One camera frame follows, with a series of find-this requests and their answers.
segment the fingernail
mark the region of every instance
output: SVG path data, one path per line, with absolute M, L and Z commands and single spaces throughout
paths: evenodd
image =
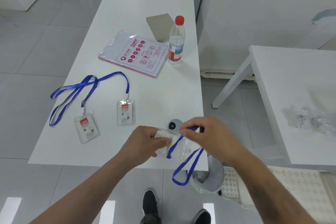
M 186 129 L 182 129 L 180 130 L 181 136 L 186 136 L 187 134 L 187 130 Z
M 166 140 L 166 145 L 167 145 L 167 146 L 170 146 L 170 144 L 171 144 L 171 139 L 168 138 L 168 139 Z

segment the bottle label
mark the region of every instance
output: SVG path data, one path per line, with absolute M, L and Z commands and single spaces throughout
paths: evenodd
M 168 57 L 169 57 L 170 60 L 172 60 L 172 61 L 178 61 L 178 60 L 181 59 L 182 51 L 183 51 L 183 45 L 174 46 L 171 43 L 169 43 Z

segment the table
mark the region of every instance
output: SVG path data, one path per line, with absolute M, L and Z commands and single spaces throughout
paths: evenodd
M 336 113 L 336 52 L 250 46 L 250 55 L 212 103 L 217 108 L 254 73 L 276 143 L 291 164 L 336 165 L 336 138 L 288 126 L 284 108 Z
M 98 53 L 120 29 L 154 40 L 146 17 L 165 13 L 172 18 L 185 17 L 186 38 L 180 66 L 173 67 L 166 61 L 155 79 L 98 59 Z M 46 122 L 29 163 L 102 166 L 120 150 L 136 126 L 167 128 L 171 119 L 186 121 L 203 116 L 193 0 L 102 0 L 64 85 L 79 83 L 90 74 L 100 78 L 116 71 L 129 78 L 136 125 L 117 127 L 116 104 L 124 97 L 126 81 L 123 76 L 114 76 L 101 82 L 86 104 L 86 110 L 95 114 L 101 136 L 81 145 L 74 126 L 74 118 L 82 114 L 81 101 L 91 88 L 88 86 L 55 127 L 49 127 L 49 120 Z M 66 96 L 60 96 L 54 107 Z M 157 157 L 139 167 L 176 169 L 180 163 Z M 208 170 L 205 152 L 196 170 Z

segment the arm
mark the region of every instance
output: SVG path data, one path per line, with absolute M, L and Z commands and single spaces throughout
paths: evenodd
M 156 132 L 157 128 L 137 127 L 118 154 L 30 224 L 91 224 L 124 175 L 170 145 L 168 138 L 153 140 Z
M 194 125 L 203 126 L 204 133 L 186 129 Z M 181 126 L 180 133 L 236 169 L 264 223 L 316 223 L 261 160 L 244 148 L 219 119 L 191 119 Z

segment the plastic water bottle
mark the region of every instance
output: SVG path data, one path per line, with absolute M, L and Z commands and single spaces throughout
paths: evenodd
M 177 16 L 175 25 L 170 31 L 168 58 L 172 65 L 177 65 L 181 62 L 184 40 L 186 39 L 186 31 L 183 24 L 184 17 Z

